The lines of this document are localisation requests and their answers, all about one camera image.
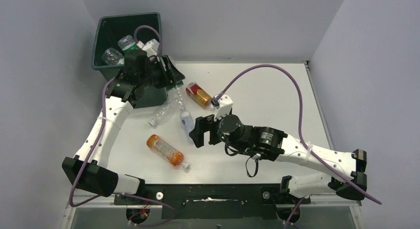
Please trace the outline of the blue tinted water bottle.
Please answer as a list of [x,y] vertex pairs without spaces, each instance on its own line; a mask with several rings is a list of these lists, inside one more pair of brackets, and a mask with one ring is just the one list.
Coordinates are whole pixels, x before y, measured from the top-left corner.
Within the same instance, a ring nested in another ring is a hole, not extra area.
[[193,139],[189,136],[189,133],[194,129],[195,123],[188,110],[182,110],[180,112],[180,120],[183,125],[183,129],[186,134],[186,138],[190,144],[193,144]]

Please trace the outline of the clear unlabelled plastic bottle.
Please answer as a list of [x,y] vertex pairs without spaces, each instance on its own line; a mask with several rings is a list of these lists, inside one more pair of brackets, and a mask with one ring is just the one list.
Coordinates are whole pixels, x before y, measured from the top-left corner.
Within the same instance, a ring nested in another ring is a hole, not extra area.
[[166,124],[173,117],[176,110],[175,103],[167,100],[155,110],[152,118],[148,122],[149,126],[156,128]]

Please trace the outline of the red gold label bottle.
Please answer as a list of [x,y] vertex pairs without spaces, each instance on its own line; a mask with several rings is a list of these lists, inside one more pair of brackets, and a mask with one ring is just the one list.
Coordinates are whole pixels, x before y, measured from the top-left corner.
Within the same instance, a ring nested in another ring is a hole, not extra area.
[[211,106],[211,96],[196,82],[191,82],[186,86],[186,93],[202,108]]

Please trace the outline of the orange juice bottle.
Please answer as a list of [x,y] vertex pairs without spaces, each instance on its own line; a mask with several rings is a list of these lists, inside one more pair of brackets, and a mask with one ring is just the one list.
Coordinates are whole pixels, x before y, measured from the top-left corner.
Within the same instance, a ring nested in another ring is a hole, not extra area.
[[181,167],[183,170],[190,168],[190,163],[185,160],[183,153],[164,141],[158,135],[151,135],[146,145],[156,154],[163,157],[174,167]]

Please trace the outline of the green label green cap bottle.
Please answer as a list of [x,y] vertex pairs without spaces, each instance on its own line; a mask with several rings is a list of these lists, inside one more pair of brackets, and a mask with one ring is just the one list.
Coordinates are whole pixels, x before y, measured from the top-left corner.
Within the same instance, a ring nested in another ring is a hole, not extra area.
[[139,50],[140,48],[137,46],[136,41],[134,40],[133,36],[127,35],[117,42],[118,46],[121,48],[124,54],[129,53],[133,50]]

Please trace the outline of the blue white label bottle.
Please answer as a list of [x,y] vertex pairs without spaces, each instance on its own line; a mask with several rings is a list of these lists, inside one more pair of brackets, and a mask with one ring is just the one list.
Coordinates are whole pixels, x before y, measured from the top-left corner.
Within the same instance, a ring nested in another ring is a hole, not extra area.
[[108,48],[101,56],[101,60],[106,65],[124,65],[124,55],[114,48]]

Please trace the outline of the dark green label bottle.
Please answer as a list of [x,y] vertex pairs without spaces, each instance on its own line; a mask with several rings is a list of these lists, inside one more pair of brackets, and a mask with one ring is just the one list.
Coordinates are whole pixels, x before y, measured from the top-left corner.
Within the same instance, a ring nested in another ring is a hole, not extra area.
[[185,103],[184,103],[184,97],[183,97],[183,94],[182,94],[183,85],[184,85],[183,82],[180,81],[173,86],[166,87],[166,92],[167,92],[168,99],[180,111],[186,110]]

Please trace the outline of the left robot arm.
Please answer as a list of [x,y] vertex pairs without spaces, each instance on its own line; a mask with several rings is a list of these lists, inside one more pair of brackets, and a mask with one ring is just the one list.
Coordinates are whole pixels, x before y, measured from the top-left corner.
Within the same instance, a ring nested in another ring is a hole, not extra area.
[[141,50],[126,54],[125,65],[104,87],[102,109],[87,139],[73,157],[62,162],[71,190],[81,189],[103,197],[139,193],[143,179],[107,168],[110,152],[123,123],[146,89],[165,89],[184,79],[168,55],[149,57]]

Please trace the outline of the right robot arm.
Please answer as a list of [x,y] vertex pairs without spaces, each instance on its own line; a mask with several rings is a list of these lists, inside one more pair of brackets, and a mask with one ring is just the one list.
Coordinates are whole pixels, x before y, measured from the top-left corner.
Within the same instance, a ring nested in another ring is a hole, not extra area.
[[356,149],[339,152],[302,143],[284,131],[263,126],[245,125],[236,115],[215,120],[213,115],[199,117],[189,132],[195,146],[204,145],[204,133],[210,134],[210,145],[224,143],[230,156],[245,155],[259,162],[287,162],[316,173],[305,176],[284,176],[279,198],[286,203],[312,194],[335,193],[348,200],[367,197],[367,153]]

